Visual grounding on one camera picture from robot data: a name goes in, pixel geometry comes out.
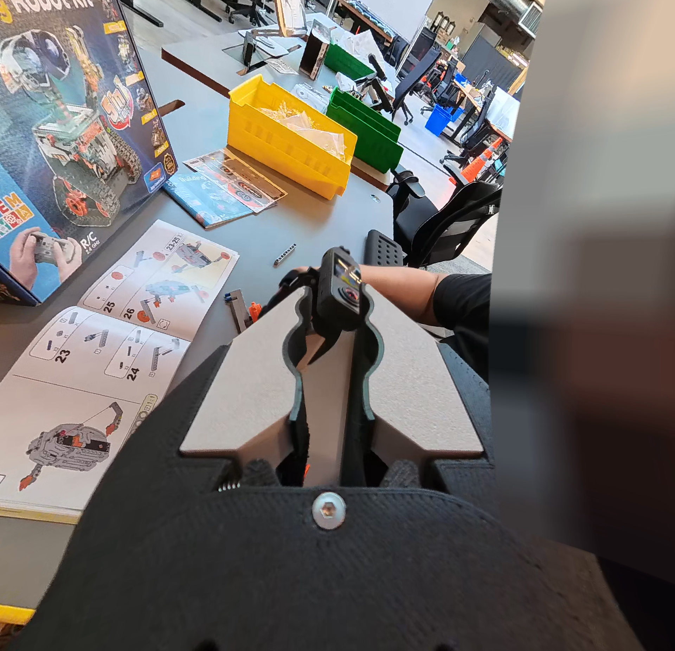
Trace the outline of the orange traffic cone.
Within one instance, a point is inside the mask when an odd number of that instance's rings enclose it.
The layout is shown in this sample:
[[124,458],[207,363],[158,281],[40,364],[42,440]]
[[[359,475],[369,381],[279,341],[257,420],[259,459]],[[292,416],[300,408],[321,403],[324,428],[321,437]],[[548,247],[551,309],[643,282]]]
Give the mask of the orange traffic cone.
[[485,166],[490,163],[495,150],[502,145],[502,142],[503,138],[501,136],[498,137],[478,157],[473,159],[465,168],[462,169],[461,175],[467,184],[472,183],[477,179],[478,175],[485,168]]

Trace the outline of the blue recycling bin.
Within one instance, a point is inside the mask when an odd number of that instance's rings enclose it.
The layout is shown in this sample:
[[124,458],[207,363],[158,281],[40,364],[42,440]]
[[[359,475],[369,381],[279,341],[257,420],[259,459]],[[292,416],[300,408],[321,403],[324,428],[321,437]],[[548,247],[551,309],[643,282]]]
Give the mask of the blue recycling bin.
[[462,107],[444,108],[436,104],[426,121],[425,128],[430,133],[433,133],[434,136],[440,136],[449,124],[457,122],[463,114],[464,110]]

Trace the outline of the clear plastic bags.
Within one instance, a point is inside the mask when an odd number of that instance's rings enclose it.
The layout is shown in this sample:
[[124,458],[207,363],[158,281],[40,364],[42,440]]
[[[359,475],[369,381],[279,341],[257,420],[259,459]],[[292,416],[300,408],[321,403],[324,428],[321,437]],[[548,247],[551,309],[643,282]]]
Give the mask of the clear plastic bags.
[[343,134],[328,131],[319,126],[306,111],[300,112],[282,102],[277,109],[257,108],[259,112],[272,118],[283,126],[297,132],[306,140],[314,143],[332,156],[346,161],[346,147]]

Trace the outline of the small black cardboard box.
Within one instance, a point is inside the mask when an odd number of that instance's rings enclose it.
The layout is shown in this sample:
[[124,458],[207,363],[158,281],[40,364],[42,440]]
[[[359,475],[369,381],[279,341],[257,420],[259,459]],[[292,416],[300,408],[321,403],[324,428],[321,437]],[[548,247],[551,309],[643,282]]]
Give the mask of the small black cardboard box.
[[299,72],[314,81],[323,67],[327,50],[330,47],[331,31],[322,22],[314,20],[308,32],[308,40],[300,60]]

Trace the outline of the robot kit box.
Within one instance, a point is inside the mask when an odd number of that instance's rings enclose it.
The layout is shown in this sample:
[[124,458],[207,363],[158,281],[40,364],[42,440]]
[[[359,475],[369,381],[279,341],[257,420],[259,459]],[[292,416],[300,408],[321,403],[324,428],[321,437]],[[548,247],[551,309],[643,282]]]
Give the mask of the robot kit box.
[[1,0],[2,303],[43,303],[176,168],[120,0]]

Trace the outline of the yellow plastic bin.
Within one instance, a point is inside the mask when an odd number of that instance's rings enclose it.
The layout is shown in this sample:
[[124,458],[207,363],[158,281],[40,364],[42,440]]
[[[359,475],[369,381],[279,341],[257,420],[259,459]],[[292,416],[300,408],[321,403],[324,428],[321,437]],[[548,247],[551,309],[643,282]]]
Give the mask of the yellow plastic bin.
[[[329,153],[264,110],[287,107],[305,113],[317,127],[313,133],[343,136],[344,154]],[[331,200],[342,195],[348,184],[358,137],[278,84],[254,75],[230,90],[228,146],[283,174],[292,181]]]

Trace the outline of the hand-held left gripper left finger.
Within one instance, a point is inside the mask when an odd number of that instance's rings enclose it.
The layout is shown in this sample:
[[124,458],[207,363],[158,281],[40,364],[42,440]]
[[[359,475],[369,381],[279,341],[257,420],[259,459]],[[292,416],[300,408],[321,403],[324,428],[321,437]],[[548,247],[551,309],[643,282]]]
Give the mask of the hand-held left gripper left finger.
[[301,286],[235,337],[187,435],[183,455],[264,459],[280,479],[304,479],[309,433],[298,365],[313,296]]

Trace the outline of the open white instruction booklet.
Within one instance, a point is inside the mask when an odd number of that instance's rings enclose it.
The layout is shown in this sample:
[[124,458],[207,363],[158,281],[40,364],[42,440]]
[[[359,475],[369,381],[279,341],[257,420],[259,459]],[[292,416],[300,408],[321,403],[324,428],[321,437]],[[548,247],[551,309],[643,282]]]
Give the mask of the open white instruction booklet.
[[167,392],[238,252],[157,220],[1,381],[1,516],[75,524]]

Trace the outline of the person's right forearm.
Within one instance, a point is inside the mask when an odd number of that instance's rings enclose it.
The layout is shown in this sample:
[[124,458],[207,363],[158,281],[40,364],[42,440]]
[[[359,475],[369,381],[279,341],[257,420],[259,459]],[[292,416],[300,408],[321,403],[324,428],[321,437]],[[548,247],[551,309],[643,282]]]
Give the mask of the person's right forearm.
[[434,293],[448,275],[399,266],[360,265],[364,284],[419,324],[441,326],[433,311]]

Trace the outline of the black mesh office chair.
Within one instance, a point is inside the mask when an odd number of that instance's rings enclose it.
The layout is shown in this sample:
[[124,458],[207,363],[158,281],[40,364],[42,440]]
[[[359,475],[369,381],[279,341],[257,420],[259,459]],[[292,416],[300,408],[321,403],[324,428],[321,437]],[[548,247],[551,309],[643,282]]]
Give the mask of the black mesh office chair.
[[502,188],[474,181],[460,185],[443,208],[426,196],[418,177],[404,166],[386,189],[393,200],[393,239],[403,263],[421,268],[460,256],[480,227],[500,209]]

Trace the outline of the black studded board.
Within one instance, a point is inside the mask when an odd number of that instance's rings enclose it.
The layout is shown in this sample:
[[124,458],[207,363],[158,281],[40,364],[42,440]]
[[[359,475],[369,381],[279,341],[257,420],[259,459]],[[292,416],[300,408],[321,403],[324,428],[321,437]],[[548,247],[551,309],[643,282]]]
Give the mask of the black studded board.
[[378,230],[368,232],[362,264],[365,266],[404,266],[401,246]]

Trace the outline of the black desk stand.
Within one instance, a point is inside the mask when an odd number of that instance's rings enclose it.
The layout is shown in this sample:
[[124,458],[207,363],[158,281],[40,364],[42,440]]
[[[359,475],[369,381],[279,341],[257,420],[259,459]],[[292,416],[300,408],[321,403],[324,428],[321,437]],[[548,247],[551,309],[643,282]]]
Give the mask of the black desk stand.
[[372,53],[368,55],[368,62],[375,70],[375,74],[371,75],[365,84],[367,94],[371,97],[371,107],[377,112],[386,112],[392,115],[393,100],[384,86],[384,82],[387,81],[384,68]]

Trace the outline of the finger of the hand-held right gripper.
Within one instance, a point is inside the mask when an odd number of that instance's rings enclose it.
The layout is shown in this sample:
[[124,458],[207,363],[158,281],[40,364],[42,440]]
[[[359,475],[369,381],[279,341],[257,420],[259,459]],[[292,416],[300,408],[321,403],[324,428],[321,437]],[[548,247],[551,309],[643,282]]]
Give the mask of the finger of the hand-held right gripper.
[[305,487],[336,486],[340,480],[350,377],[350,332],[302,369],[310,436]]

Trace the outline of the grey assembly with orange wheel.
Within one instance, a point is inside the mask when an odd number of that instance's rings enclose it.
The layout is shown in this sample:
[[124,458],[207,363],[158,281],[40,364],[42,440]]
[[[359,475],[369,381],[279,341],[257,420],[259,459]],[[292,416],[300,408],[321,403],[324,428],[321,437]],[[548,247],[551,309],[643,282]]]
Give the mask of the grey assembly with orange wheel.
[[224,301],[230,308],[239,335],[258,320],[263,309],[263,306],[256,302],[247,305],[240,289],[225,292]]

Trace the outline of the adjoining grey desk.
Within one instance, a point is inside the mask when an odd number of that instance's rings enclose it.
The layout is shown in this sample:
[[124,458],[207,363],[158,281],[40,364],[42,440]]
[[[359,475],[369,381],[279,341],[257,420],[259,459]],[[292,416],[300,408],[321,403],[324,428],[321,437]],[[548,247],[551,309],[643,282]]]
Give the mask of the adjoining grey desk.
[[[299,71],[306,42],[300,38],[272,39],[289,51],[281,60]],[[322,96],[329,95],[324,86],[332,88],[338,83],[335,72],[325,65],[314,80],[302,73],[279,73],[267,64],[249,72],[242,64],[243,44],[244,38],[233,31],[220,36],[169,44],[162,48],[161,57],[226,98],[230,97],[230,90],[255,75],[261,75],[267,83],[276,83],[289,92],[295,84],[307,83]],[[352,164],[352,172],[381,191],[385,191],[392,181],[391,173],[380,173],[359,158]]]

